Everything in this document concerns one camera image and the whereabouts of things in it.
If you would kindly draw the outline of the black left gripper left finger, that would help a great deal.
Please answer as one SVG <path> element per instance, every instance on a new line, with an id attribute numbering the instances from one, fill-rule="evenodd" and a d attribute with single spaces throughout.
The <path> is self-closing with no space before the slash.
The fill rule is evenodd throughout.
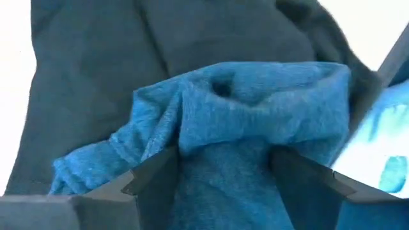
<path id="1" fill-rule="evenodd" d="M 0 230 L 166 230 L 178 183 L 167 148 L 84 195 L 0 197 Z"/>

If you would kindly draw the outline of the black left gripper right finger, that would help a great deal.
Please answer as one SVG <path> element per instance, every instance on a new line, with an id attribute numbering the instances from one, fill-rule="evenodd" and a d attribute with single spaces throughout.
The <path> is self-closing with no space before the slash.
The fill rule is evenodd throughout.
<path id="1" fill-rule="evenodd" d="M 409 199 L 365 185 L 292 148 L 273 148 L 271 169 L 295 230 L 409 230 Z"/>

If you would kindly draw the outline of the dark olive fleece garment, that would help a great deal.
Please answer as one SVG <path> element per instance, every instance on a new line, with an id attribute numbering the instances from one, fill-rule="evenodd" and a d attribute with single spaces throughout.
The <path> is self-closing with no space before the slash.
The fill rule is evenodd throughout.
<path id="1" fill-rule="evenodd" d="M 293 230 L 270 148 L 328 165 L 348 135 L 350 75 L 336 63 L 219 63 L 138 89 L 125 126 L 55 160 L 50 192 L 89 192 L 176 144 L 168 230 Z"/>

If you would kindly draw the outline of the black garment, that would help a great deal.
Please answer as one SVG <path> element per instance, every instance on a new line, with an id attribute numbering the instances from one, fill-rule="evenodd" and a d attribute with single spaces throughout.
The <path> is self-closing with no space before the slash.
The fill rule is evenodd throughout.
<path id="1" fill-rule="evenodd" d="M 128 119 L 133 90 L 225 61 L 330 61 L 358 120 L 379 78 L 318 0 L 31 0 L 36 72 L 8 195 L 45 194 L 51 163 Z"/>

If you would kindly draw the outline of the black aluminium table frame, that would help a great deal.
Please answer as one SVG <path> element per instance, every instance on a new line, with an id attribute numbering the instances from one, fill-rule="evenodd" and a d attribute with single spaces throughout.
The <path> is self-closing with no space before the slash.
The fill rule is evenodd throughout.
<path id="1" fill-rule="evenodd" d="M 409 23 L 383 60 L 378 69 L 382 86 L 388 86 L 401 69 L 402 65 L 409 58 Z"/>

